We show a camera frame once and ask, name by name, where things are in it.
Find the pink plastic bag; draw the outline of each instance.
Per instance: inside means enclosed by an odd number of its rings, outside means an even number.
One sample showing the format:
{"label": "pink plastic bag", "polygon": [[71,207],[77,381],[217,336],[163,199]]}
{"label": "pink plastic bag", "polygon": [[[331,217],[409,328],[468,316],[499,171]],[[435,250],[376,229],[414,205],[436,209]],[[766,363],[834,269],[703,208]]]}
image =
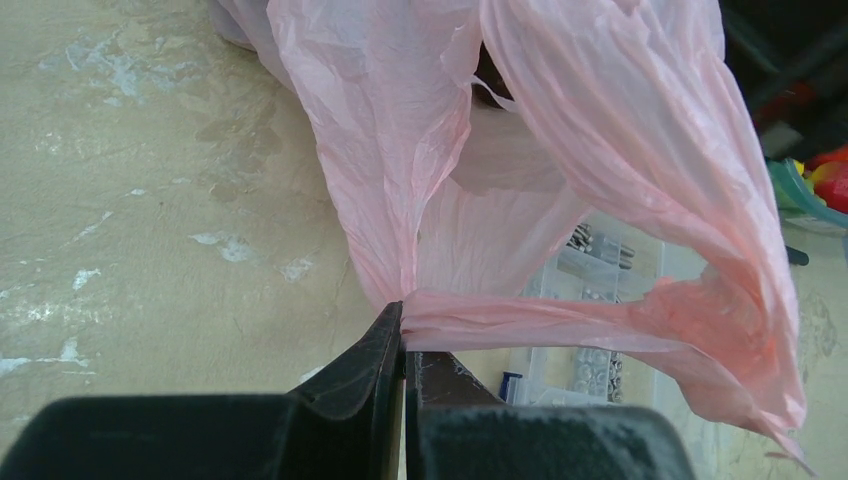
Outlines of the pink plastic bag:
{"label": "pink plastic bag", "polygon": [[[410,349],[625,352],[801,460],[797,300],[714,0],[217,1],[303,102],[363,289],[405,300]],[[483,38],[520,116],[471,109]],[[590,206],[710,266],[622,305],[516,298]]]}

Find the teal plastic bowl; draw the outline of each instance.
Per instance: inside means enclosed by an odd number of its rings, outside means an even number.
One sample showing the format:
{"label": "teal plastic bowl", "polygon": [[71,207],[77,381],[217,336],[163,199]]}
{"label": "teal plastic bowl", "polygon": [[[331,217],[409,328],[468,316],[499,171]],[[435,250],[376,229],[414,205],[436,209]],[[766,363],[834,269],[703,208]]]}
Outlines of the teal plastic bowl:
{"label": "teal plastic bowl", "polygon": [[775,190],[780,190],[775,194],[778,198],[781,195],[789,198],[795,204],[794,209],[781,210],[787,222],[820,233],[845,233],[848,215],[828,208],[810,193],[791,161],[768,162],[768,168]]}

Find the plastic bag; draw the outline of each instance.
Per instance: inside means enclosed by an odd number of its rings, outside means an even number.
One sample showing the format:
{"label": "plastic bag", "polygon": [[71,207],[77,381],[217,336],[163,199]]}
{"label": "plastic bag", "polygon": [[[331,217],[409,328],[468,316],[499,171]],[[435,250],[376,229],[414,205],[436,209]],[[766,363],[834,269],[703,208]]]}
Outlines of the plastic bag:
{"label": "plastic bag", "polygon": [[[270,0],[268,23],[245,14],[263,1],[218,1],[299,95],[363,289],[405,299],[408,348],[625,352],[801,459],[797,300],[714,0]],[[484,37],[508,128],[471,118]],[[515,298],[590,206],[710,266],[628,304]]]}

